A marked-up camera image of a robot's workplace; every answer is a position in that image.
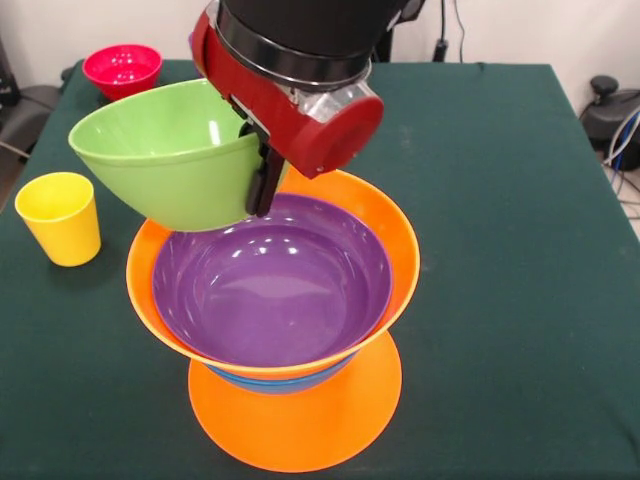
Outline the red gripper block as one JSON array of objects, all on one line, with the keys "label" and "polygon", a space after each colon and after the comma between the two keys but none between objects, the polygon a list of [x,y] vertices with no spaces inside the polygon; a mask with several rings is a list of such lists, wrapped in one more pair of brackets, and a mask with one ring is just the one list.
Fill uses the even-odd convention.
[{"label": "red gripper block", "polygon": [[258,138],[259,130],[266,134],[268,145],[259,147],[262,162],[246,201],[249,215],[266,216],[285,159],[308,178],[343,167],[376,132],[384,104],[364,80],[332,92],[308,93],[250,70],[223,45],[214,26],[217,13],[206,9],[197,20],[193,58],[221,96],[253,123],[244,122],[238,137]]}]

